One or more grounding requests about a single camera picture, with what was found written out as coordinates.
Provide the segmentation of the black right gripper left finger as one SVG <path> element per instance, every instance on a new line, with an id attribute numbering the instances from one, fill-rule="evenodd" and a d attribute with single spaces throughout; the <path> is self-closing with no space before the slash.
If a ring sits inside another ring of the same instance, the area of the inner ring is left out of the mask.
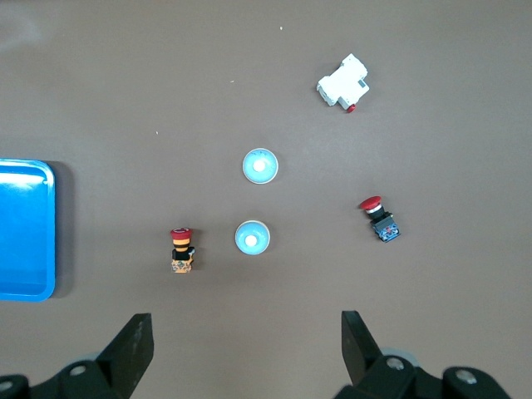
<path id="1" fill-rule="evenodd" d="M 22 374 L 0 376 L 0 399 L 130 399 L 153 356 L 152 317 L 137 313 L 94 360 L 33 387 Z"/>

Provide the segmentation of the light blue call bell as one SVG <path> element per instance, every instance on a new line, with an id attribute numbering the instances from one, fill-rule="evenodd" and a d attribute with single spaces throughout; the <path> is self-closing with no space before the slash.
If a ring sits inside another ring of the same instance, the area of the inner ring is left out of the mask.
<path id="1" fill-rule="evenodd" d="M 279 163 L 276 155 L 266 148 L 249 151 L 242 162 L 244 177 L 253 184 L 265 185 L 278 174 Z"/>
<path id="2" fill-rule="evenodd" d="M 268 226 L 259 220 L 244 221 L 237 227 L 234 235 L 234 242 L 239 251 L 250 256 L 265 252 L 270 240 Z"/>

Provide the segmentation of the red emergency button orange base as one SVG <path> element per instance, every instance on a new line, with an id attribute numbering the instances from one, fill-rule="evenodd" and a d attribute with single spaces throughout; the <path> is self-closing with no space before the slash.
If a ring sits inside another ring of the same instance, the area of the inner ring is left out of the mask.
<path id="1" fill-rule="evenodd" d="M 174 246 L 171 255 L 171 268 L 173 273 L 189 273 L 194 262 L 195 248 L 190 244 L 193 230 L 178 228 L 170 231 Z"/>

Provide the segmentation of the blue plastic tray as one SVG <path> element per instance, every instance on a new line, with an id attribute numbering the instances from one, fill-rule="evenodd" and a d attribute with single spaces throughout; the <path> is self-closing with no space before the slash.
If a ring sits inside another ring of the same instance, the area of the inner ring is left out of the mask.
<path id="1" fill-rule="evenodd" d="M 0 300 L 41 302 L 55 289 L 55 183 L 45 162 L 0 158 Z"/>

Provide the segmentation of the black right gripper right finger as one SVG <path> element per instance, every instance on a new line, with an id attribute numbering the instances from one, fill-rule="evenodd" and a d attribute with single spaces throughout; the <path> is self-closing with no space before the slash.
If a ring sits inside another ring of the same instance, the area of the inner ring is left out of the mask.
<path id="1" fill-rule="evenodd" d="M 448 367 L 437 378 L 405 357 L 385 355 L 357 311 L 343 311 L 342 357 L 351 384 L 333 399 L 511 399 L 488 373 Z"/>

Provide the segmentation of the red mushroom button blue base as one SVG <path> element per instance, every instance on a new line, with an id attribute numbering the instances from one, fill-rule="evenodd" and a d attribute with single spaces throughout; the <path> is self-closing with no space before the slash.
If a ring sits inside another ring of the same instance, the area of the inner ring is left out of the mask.
<path id="1" fill-rule="evenodd" d="M 376 195 L 365 199 L 361 202 L 360 208 L 366 212 L 370 225 L 383 243 L 391 242 L 400 236 L 398 224 L 393 214 L 384 209 L 381 196 Z"/>

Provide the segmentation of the white circuit breaker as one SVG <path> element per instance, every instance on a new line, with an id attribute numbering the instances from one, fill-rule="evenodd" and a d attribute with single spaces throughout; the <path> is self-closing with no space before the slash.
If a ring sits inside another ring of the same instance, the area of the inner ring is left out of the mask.
<path id="1" fill-rule="evenodd" d="M 317 92 L 329 106 L 339 104 L 347 113 L 353 112 L 359 100 L 369 92 L 365 82 L 368 71 L 352 53 L 345 57 L 338 69 L 321 78 Z"/>

